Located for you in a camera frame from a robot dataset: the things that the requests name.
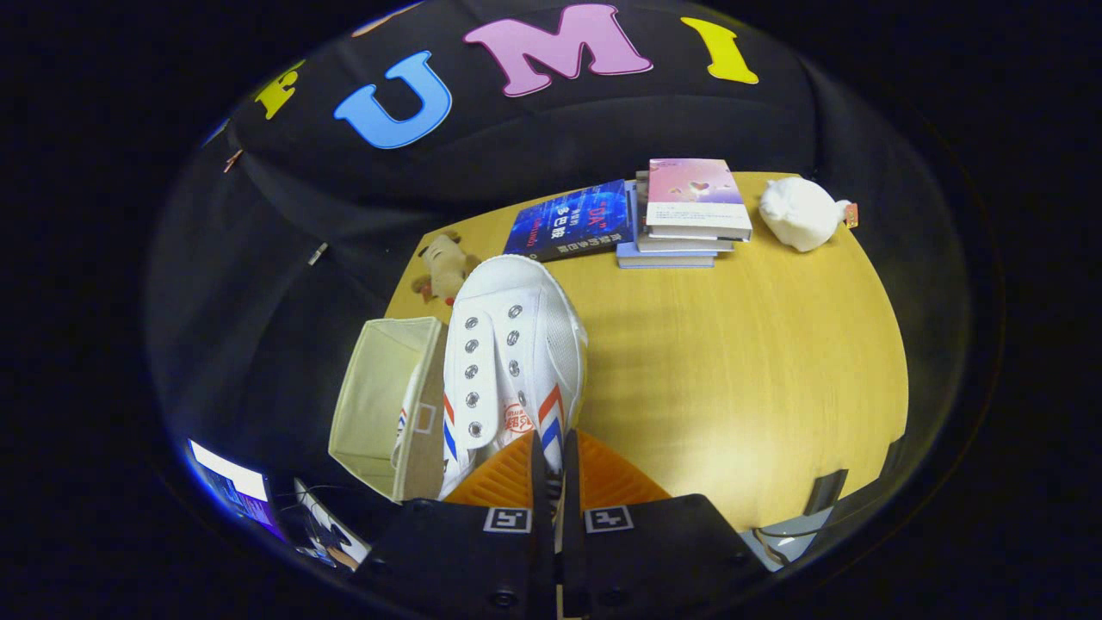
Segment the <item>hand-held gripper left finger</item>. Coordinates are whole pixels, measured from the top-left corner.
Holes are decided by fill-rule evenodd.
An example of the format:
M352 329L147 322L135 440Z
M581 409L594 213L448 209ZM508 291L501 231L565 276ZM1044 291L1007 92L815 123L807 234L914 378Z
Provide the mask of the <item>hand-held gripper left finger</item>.
M401 619L554 619L554 519L534 433L527 455L531 501L517 507L414 499L371 546L357 591Z

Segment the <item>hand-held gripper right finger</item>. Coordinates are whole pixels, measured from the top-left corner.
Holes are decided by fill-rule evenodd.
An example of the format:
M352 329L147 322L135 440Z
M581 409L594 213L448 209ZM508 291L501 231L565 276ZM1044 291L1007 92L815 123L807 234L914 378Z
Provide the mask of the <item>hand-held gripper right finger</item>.
M566 619L713 619L739 614L769 573L704 494L595 501L594 476L628 480L618 454L568 433L560 504L561 614Z

